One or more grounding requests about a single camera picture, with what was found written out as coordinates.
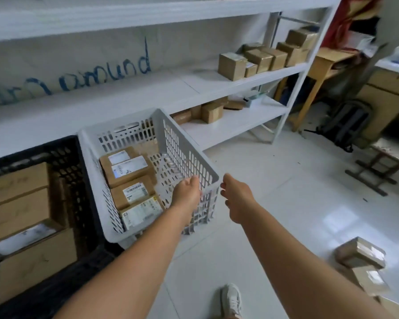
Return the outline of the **person's left hand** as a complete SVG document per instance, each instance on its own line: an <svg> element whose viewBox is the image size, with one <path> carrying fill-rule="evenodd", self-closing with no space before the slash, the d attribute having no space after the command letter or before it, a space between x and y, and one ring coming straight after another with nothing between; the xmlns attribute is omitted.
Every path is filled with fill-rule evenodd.
<svg viewBox="0 0 399 319"><path fill-rule="evenodd" d="M182 179L174 188L170 209L177 211L180 217L189 223L192 213L197 209L201 198L190 198L186 194L186 178Z"/></svg>

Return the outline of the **person's right hand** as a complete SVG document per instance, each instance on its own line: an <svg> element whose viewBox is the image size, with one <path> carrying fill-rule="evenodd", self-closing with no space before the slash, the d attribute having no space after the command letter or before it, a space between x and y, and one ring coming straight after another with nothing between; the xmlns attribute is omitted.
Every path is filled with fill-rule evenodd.
<svg viewBox="0 0 399 319"><path fill-rule="evenodd" d="M256 204L250 187L234 178L234 202L226 205L229 209L230 219L236 224L241 224L245 214Z"/></svg>

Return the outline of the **white plastic basket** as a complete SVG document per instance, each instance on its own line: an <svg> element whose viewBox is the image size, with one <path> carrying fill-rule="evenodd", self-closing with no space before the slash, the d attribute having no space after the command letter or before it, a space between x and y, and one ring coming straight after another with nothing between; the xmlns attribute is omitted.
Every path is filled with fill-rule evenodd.
<svg viewBox="0 0 399 319"><path fill-rule="evenodd" d="M171 203L172 191L183 178L197 175L202 192L183 235L192 235L209 223L215 212L220 176L195 141L163 110L150 108L82 128L78 134L91 201L100 220L105 239L121 243L143 232L156 216L136 219L126 228L111 197L111 189L100 164L100 157L117 154L132 146L146 154L155 170L155 190L162 203Z"/></svg>

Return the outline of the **person's left forearm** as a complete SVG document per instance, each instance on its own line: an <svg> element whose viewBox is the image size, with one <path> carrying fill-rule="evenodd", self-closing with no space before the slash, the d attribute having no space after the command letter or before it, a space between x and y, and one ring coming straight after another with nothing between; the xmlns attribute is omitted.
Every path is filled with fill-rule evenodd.
<svg viewBox="0 0 399 319"><path fill-rule="evenodd" d="M81 288L53 319L145 319L194 207L172 204L109 266Z"/></svg>

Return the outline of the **person's right forearm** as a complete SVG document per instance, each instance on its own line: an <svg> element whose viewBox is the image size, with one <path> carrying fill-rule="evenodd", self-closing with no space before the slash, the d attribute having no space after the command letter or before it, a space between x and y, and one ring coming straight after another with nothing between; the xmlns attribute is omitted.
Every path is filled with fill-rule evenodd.
<svg viewBox="0 0 399 319"><path fill-rule="evenodd" d="M254 200L237 221L289 319L394 319Z"/></svg>

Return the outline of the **cardboard parcel with large label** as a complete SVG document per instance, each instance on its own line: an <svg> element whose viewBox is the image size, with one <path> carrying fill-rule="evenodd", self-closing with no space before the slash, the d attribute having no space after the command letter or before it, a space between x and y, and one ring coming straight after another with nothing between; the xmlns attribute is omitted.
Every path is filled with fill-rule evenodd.
<svg viewBox="0 0 399 319"><path fill-rule="evenodd" d="M164 211L160 197L154 194L139 203L120 211L125 230L129 231L149 220L156 219Z"/></svg>

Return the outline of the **cardboard parcel with small label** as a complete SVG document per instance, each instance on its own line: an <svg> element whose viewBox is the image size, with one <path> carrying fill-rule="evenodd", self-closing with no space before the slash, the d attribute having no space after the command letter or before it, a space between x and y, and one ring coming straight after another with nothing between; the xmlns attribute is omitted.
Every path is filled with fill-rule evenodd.
<svg viewBox="0 0 399 319"><path fill-rule="evenodd" d="M111 189L113 202L118 211L127 209L155 194L150 176L145 175Z"/></svg>

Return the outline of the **cardboard parcel with two labels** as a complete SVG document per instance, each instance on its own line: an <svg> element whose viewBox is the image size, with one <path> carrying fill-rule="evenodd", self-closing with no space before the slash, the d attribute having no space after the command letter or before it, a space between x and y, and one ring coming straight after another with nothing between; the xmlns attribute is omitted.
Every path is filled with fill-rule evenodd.
<svg viewBox="0 0 399 319"><path fill-rule="evenodd" d="M133 146L99 158L104 177L113 189L143 176L151 178L154 166L146 154L140 154Z"/></svg>

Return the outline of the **cube-shaped cardboard box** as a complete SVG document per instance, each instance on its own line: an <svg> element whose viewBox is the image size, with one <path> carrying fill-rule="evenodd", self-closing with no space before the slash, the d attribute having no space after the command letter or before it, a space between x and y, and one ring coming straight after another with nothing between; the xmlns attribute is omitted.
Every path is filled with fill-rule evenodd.
<svg viewBox="0 0 399 319"><path fill-rule="evenodd" d="M202 105L201 107L201 120L207 124L216 122L223 117L224 104L211 101Z"/></svg>

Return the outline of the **white metal shelf unit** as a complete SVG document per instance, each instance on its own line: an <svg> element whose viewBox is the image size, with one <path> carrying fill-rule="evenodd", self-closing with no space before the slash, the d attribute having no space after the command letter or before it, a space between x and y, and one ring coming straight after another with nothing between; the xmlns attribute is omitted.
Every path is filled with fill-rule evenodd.
<svg viewBox="0 0 399 319"><path fill-rule="evenodd" d="M150 107L169 113L303 73L231 82L220 53L273 42L279 13L341 0L0 0L0 158Z"/></svg>

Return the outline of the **white sneaker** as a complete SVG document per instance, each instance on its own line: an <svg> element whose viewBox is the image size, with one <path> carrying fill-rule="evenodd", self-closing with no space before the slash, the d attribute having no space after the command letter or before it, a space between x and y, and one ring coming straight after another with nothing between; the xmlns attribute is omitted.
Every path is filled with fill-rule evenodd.
<svg viewBox="0 0 399 319"><path fill-rule="evenodd" d="M223 319L244 319L241 293L235 284L226 284L221 288L220 306Z"/></svg>

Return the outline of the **black plastic crate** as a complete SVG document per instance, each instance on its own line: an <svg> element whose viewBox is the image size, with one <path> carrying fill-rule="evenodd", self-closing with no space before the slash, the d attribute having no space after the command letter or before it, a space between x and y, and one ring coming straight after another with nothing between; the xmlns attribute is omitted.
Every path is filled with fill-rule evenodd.
<svg viewBox="0 0 399 319"><path fill-rule="evenodd" d="M122 251L105 239L77 136L1 157L0 176L42 162L50 164L69 186L75 228L80 231L87 252L73 264L0 305L0 319L52 319L71 296Z"/></svg>

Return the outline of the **row of cardboard boxes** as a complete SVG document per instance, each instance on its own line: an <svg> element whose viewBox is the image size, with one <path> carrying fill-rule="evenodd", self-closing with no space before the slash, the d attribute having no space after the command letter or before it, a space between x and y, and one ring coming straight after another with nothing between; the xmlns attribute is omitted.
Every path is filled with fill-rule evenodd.
<svg viewBox="0 0 399 319"><path fill-rule="evenodd" d="M244 44L242 53L221 53L217 72L230 81L246 79L268 71L305 63L318 34L311 27L291 29L284 42L275 48L261 43Z"/></svg>

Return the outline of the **black backpack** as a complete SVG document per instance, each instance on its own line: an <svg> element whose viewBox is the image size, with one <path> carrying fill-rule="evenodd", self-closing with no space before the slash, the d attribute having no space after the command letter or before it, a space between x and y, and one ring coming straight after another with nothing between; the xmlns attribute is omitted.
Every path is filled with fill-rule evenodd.
<svg viewBox="0 0 399 319"><path fill-rule="evenodd" d="M353 142L367 127L373 117L373 108L360 99L349 99L328 117L324 123L309 132L323 136L347 153L353 152Z"/></svg>

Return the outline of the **taped cardboard parcel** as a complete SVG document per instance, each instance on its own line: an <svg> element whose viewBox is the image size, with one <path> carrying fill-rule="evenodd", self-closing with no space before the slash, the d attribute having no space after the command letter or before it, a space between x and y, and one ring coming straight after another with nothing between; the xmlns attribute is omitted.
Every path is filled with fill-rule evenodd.
<svg viewBox="0 0 399 319"><path fill-rule="evenodd" d="M382 278L377 268L373 266L346 268L343 270L343 274L349 281L371 297L390 291L387 282Z"/></svg>
<svg viewBox="0 0 399 319"><path fill-rule="evenodd" d="M381 270L386 267L386 252L361 237L338 246L334 250L334 258L346 268L373 266Z"/></svg>

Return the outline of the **yellow wooden desk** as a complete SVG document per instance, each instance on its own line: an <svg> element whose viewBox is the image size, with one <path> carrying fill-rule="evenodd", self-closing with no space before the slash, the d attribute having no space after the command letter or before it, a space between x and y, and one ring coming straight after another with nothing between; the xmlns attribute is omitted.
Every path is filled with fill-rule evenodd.
<svg viewBox="0 0 399 319"><path fill-rule="evenodd" d="M298 116L296 118L293 116L288 117L288 120L292 125L293 132L297 132L299 130L323 83L346 70L345 68L335 69L333 66L337 63L353 58L355 60L360 59L360 51L353 48L345 48L340 50L330 48L319 49L307 75L309 78L315 81L314 86L310 91L305 103L303 104L303 107L299 111Z"/></svg>

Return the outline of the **wooden bench with dark legs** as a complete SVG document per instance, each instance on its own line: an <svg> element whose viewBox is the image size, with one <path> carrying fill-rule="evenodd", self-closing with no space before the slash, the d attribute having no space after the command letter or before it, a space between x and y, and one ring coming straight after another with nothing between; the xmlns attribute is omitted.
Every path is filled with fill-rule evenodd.
<svg viewBox="0 0 399 319"><path fill-rule="evenodd" d="M399 139L383 136L370 148L376 152L375 157L369 161L356 160L360 167L357 171L345 170L345 174L359 181L382 197L388 196L381 186L383 184L397 185L393 179L399 171Z"/></svg>

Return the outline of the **cardboard box with white label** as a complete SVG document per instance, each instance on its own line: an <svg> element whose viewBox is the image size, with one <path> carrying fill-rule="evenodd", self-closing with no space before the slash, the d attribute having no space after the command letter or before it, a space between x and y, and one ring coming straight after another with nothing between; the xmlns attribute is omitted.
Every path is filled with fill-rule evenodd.
<svg viewBox="0 0 399 319"><path fill-rule="evenodd" d="M26 229L0 239L0 260L21 252L40 241L68 228L67 224L59 224L46 220Z"/></svg>

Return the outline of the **large brown cardboard box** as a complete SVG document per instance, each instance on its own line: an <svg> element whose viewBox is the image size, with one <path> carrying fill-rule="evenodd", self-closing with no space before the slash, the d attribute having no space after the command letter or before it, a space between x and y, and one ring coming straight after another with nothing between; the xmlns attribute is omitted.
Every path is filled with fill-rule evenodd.
<svg viewBox="0 0 399 319"><path fill-rule="evenodd" d="M0 305L77 261L74 230L59 233L0 262Z"/></svg>

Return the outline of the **plain brown cardboard box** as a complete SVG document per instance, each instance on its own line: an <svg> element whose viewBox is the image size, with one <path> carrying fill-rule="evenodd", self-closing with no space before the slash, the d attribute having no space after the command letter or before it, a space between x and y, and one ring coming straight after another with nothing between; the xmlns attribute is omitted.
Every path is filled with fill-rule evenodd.
<svg viewBox="0 0 399 319"><path fill-rule="evenodd" d="M0 205L0 241L52 220L47 188Z"/></svg>
<svg viewBox="0 0 399 319"><path fill-rule="evenodd" d="M51 166L43 162L0 176L0 205L47 188L51 175Z"/></svg>

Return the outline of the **wooden cabinet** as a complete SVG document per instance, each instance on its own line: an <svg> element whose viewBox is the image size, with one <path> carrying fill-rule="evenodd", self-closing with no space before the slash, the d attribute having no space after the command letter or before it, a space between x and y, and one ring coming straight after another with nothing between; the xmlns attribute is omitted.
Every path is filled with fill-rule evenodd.
<svg viewBox="0 0 399 319"><path fill-rule="evenodd" d="M369 104L373 111L370 122L354 141L354 145L364 149L377 141L399 115L399 73L375 68L355 99Z"/></svg>

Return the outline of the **red cloth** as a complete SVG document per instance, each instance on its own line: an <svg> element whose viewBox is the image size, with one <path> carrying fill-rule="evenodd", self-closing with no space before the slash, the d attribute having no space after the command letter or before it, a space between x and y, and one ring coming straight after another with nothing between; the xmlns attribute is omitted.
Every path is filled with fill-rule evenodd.
<svg viewBox="0 0 399 319"><path fill-rule="evenodd" d="M349 37L349 29L354 21L375 17L383 5L383 0L341 0L335 16L321 43L322 48L342 49Z"/></svg>

